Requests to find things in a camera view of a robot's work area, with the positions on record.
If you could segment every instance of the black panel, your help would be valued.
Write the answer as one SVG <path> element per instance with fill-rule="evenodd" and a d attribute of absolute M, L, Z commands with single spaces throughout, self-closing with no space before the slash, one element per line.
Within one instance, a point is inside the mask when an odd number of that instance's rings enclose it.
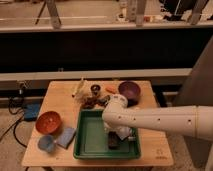
<path fill-rule="evenodd" d="M 0 34 L 0 72 L 192 67 L 212 28 Z"/>

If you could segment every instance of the orange bowl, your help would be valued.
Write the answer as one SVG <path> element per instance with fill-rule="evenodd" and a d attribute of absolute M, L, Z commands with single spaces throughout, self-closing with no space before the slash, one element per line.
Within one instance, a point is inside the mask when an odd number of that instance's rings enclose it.
<path fill-rule="evenodd" d="M 38 132 L 47 135 L 54 133 L 61 125 L 61 117 L 57 112 L 48 111 L 43 113 L 36 121 Z"/>

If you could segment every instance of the bowl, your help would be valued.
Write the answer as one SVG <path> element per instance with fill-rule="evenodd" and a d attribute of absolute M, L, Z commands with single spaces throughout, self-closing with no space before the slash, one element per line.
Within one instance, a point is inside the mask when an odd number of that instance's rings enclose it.
<path fill-rule="evenodd" d="M 54 138 L 52 135 L 44 135 L 38 141 L 38 148 L 40 150 L 51 153 L 55 150 Z"/>
<path fill-rule="evenodd" d="M 132 81 L 124 81 L 118 86 L 121 95 L 127 98 L 128 106 L 138 104 L 140 100 L 141 89 L 138 84 Z"/>
<path fill-rule="evenodd" d="M 47 135 L 56 132 L 61 125 L 61 117 L 57 112 L 48 111 L 43 113 L 36 121 L 38 132 Z"/>

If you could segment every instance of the floor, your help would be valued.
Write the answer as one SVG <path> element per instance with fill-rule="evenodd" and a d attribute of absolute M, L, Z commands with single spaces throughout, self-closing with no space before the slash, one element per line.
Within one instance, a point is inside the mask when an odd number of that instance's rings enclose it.
<path fill-rule="evenodd" d="M 21 114 L 11 115 L 7 108 L 0 108 L 0 135 L 11 125 Z M 17 137 L 21 142 L 27 144 L 31 135 L 34 122 L 22 122 L 17 127 Z M 189 157 L 183 137 L 180 135 L 167 134 L 168 142 L 173 154 L 174 165 L 170 167 L 154 167 L 152 171 L 204 171 L 204 169 L 196 169 L 193 167 L 192 161 Z M 21 166 L 21 161 L 24 156 L 25 148 L 20 146 L 14 139 L 12 130 L 0 142 L 0 170 L 1 171 L 24 171 L 25 167 Z M 43 168 L 31 167 L 29 171 L 42 171 Z M 141 171 L 139 168 L 131 169 L 114 169 L 114 168 L 96 168 L 96 169 L 70 169 L 70 168 L 54 168 L 55 171 Z"/>
<path fill-rule="evenodd" d="M 49 13 L 44 9 L 41 19 L 35 25 L 37 16 L 42 7 L 42 0 L 32 3 L 33 0 L 18 2 L 18 0 L 0 0 L 0 28 L 24 26 L 50 26 Z M 114 24 L 118 23 L 116 16 L 121 12 L 119 2 L 116 0 L 57 0 L 56 6 L 62 25 L 85 24 Z M 168 12 L 161 12 L 162 4 L 159 0 L 147 0 L 145 15 L 164 16 Z M 209 0 L 203 10 L 201 21 L 206 21 L 212 15 L 213 0 Z M 187 19 L 191 11 L 185 12 L 183 19 Z"/>

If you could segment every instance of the table leg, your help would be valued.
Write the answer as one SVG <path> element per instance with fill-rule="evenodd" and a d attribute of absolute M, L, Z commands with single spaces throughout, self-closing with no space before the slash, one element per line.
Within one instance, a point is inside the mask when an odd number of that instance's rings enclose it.
<path fill-rule="evenodd" d="M 45 171 L 54 171 L 51 167 L 42 167 Z"/>
<path fill-rule="evenodd" d="M 152 171 L 153 167 L 144 167 L 142 171 Z"/>

